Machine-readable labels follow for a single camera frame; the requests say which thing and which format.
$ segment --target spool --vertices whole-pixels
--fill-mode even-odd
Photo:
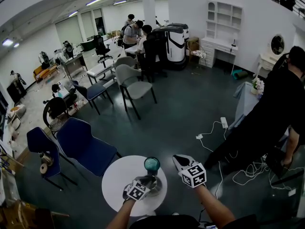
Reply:
[[[46,174],[47,171],[48,171],[48,166],[47,166],[46,164],[42,164],[42,165],[40,166],[40,173]]]

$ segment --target floor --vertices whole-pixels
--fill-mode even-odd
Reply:
[[[125,112],[117,84],[108,88],[114,105],[108,100],[96,101],[101,115],[97,115],[87,104],[74,117],[89,122],[93,135],[116,146],[123,156],[155,156],[160,160],[167,177],[168,190],[164,202],[156,210],[157,214],[178,212],[198,219],[203,207],[194,192],[181,182],[172,155],[191,155],[197,161],[204,162],[209,151],[202,147],[195,136],[209,133],[213,122],[219,121],[220,117],[226,117],[228,124],[233,122],[237,106],[233,94],[239,84],[250,80],[236,81],[217,66],[212,69],[189,66],[183,71],[168,71],[168,78],[156,78],[153,87],[158,104],[153,102],[150,93],[135,101],[141,121],[137,119],[129,101],[128,113]],[[212,150],[216,149],[223,142],[223,135],[221,125],[216,124],[213,134],[205,136],[203,143]],[[304,155],[305,149],[301,147],[295,155],[293,167],[305,165]],[[37,154],[30,154],[25,162],[26,168],[16,175],[20,197],[39,207],[70,214],[70,218],[56,218],[56,228],[105,228],[116,212],[103,198],[102,178],[95,177],[74,163],[77,169],[65,160],[61,160],[61,167],[62,172],[75,180],[78,186],[66,182],[62,177],[54,177],[53,181],[64,187],[63,191],[59,191],[40,177],[40,159]],[[296,195],[288,197],[287,190],[271,189],[268,172],[260,174],[245,186],[234,183],[233,175],[224,177],[218,197],[237,218],[250,214],[256,214],[259,221],[282,218],[298,204],[301,178],[285,183],[286,186],[297,188]],[[239,182],[248,180],[242,174],[236,179]],[[220,182],[219,168],[216,166],[207,172],[207,186],[214,193]],[[210,221],[206,212],[203,212],[202,220]],[[262,228],[294,228],[291,223],[286,221]]]
[[[116,58],[120,52],[120,48],[112,47],[112,50],[110,51],[109,55]],[[92,57],[92,60],[96,62],[98,58],[99,57]],[[72,77],[74,80],[78,81],[80,85],[83,85],[85,87],[91,86],[85,68],[84,70],[80,68],[79,70],[73,72]],[[26,106],[27,110],[24,116],[20,119],[21,125],[17,129],[19,135],[16,140],[18,147],[14,149],[15,157],[18,157],[27,147],[28,144],[26,134],[28,131],[37,126],[43,129],[46,127],[42,118],[42,113],[44,109],[44,104],[42,102],[52,98],[52,85],[56,84],[59,81],[62,82],[67,80],[67,77],[64,78],[63,71],[58,71],[58,73],[52,74],[51,78],[46,78],[45,80],[42,80],[39,83],[35,83],[27,89],[27,94],[24,96],[24,98],[21,99],[21,103]],[[78,92],[77,95],[78,101],[84,100],[85,102],[87,102],[84,97]]]

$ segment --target backpack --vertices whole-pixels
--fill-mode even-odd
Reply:
[[[123,28],[121,29],[121,34],[120,34],[119,39],[118,39],[118,46],[119,47],[122,47],[122,45],[123,45],[123,37],[124,37],[125,29],[126,29],[127,26],[129,26],[131,28],[130,25],[124,25]]]

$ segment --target power strip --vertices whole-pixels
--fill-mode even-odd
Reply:
[[[227,129],[229,127],[225,117],[221,117],[220,121],[221,121],[221,124],[223,125],[223,129]]]

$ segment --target round mirror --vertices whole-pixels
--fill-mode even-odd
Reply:
[[[155,157],[149,157],[144,161],[144,167],[149,172],[156,172],[160,168],[160,161]]]
[[[280,55],[284,51],[284,48],[285,43],[283,37],[281,35],[276,35],[273,37],[271,41],[272,52],[276,55]]]

